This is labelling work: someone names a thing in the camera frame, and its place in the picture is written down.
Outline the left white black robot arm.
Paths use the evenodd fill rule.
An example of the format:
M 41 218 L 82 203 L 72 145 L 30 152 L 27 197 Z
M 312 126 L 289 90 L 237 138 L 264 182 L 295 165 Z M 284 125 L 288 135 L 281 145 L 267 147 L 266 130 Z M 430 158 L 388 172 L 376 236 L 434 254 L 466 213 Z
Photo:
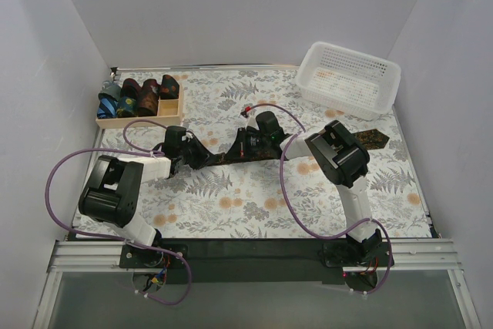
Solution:
M 182 166 L 199 170 L 215 162 L 211 153 L 190 131 L 171 126 L 164 140 L 150 151 L 130 156 L 101 155 L 79 198 L 79 212 L 105 223 L 124 240 L 140 244 L 137 257 L 147 267 L 156 267 L 164 257 L 155 241 L 158 231 L 137 211 L 141 184 L 169 179 Z

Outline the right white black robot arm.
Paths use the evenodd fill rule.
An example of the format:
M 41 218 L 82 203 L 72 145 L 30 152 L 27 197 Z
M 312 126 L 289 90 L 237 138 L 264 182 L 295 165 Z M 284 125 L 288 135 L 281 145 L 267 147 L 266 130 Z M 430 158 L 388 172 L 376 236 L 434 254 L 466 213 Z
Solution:
M 278 159 L 280 185 L 284 200 L 295 222 L 306 233 L 319 240 L 345 237 L 346 247 L 337 259 L 349 264 L 366 265 L 376 262 L 382 247 L 381 231 L 373 219 L 367 195 L 367 165 L 370 156 L 361 142 L 337 120 L 318 132 L 285 133 L 274 113 L 262 112 L 255 126 L 237 130 L 235 141 L 223 156 L 226 163 Z M 287 196 L 284 182 L 284 162 L 312 156 L 324 176 L 336 186 L 340 196 L 347 229 L 333 236 L 322 236 L 308 229 L 296 215 Z

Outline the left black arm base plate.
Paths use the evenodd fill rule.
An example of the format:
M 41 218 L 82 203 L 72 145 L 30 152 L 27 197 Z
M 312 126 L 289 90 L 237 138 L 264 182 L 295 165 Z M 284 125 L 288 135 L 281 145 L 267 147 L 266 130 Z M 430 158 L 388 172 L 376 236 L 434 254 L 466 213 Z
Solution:
M 149 249 L 124 245 L 119 259 L 119 267 L 125 269 L 184 268 L 184 263 L 177 257 Z

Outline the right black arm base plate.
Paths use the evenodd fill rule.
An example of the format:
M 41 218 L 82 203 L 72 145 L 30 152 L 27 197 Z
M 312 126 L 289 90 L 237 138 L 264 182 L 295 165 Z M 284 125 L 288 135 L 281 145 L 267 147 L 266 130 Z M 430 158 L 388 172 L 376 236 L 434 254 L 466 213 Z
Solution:
M 386 267 L 388 261 L 394 265 L 394 258 L 390 257 L 387 243 L 364 251 L 350 245 L 346 240 L 332 240 L 322 244 L 318 257 L 326 267 L 367 267 L 377 262 L 379 267 Z

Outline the black tie with gold keys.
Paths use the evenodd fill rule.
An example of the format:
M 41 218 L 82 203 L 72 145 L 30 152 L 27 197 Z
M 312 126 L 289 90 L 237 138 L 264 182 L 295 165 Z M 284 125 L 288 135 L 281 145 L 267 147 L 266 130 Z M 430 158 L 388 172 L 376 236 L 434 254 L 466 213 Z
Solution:
M 260 158 L 256 161 L 279 159 L 281 154 L 280 141 L 272 139 L 270 136 L 261 135 Z M 377 129 L 365 130 L 362 132 L 353 133 L 353 137 L 357 139 L 367 150 L 383 149 L 389 140 L 389 137 Z M 226 153 L 217 153 L 216 161 L 210 166 L 222 166 L 235 163 L 227 163 L 225 161 Z

